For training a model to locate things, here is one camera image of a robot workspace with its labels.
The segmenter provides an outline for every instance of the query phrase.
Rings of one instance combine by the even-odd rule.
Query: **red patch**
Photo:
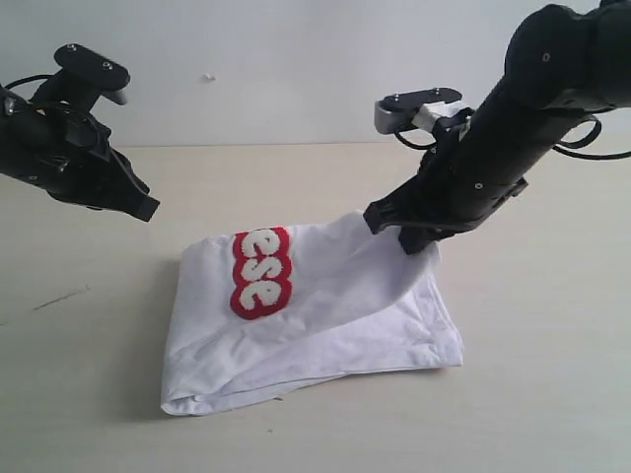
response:
[[[284,308],[292,296],[289,234],[282,227],[235,235],[233,312],[255,320]]]

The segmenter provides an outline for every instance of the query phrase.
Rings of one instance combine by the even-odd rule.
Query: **table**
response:
[[[182,250],[363,209],[420,155],[391,143],[123,151],[162,200],[150,224],[0,179],[0,471],[628,471],[631,164],[551,154],[522,196],[441,245],[462,368],[170,418],[159,397]]]

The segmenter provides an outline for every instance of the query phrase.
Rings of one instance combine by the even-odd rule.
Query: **folded shirt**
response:
[[[348,374],[455,367],[462,343],[434,278],[362,214],[207,238],[182,256],[162,409],[208,415]]]

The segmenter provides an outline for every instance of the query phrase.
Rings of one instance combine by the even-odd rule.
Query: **white wall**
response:
[[[375,141],[375,100],[435,86],[476,105],[516,26],[548,2],[2,3],[0,82],[55,70],[57,46],[83,43],[132,75],[126,108],[96,108],[114,143],[164,146]],[[568,3],[585,13],[598,1]]]

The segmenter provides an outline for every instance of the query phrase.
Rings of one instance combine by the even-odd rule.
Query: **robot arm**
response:
[[[506,54],[505,74],[478,110],[451,89],[389,96],[375,123],[415,149],[426,150],[418,173],[364,217],[373,233],[400,226],[408,254],[431,241],[476,229],[527,186],[524,174],[548,151],[590,144],[596,114],[631,106],[631,1],[603,0],[586,15],[548,5],[524,20]],[[575,143],[563,137],[586,121],[596,126]],[[435,143],[413,145],[400,133],[420,128]]]
[[[53,76],[0,86],[0,173],[61,202],[148,222],[160,203],[109,145],[111,131],[90,114],[99,97],[125,104],[127,70],[79,44],[59,48],[55,60],[61,70]],[[10,90],[42,79],[29,101]]]

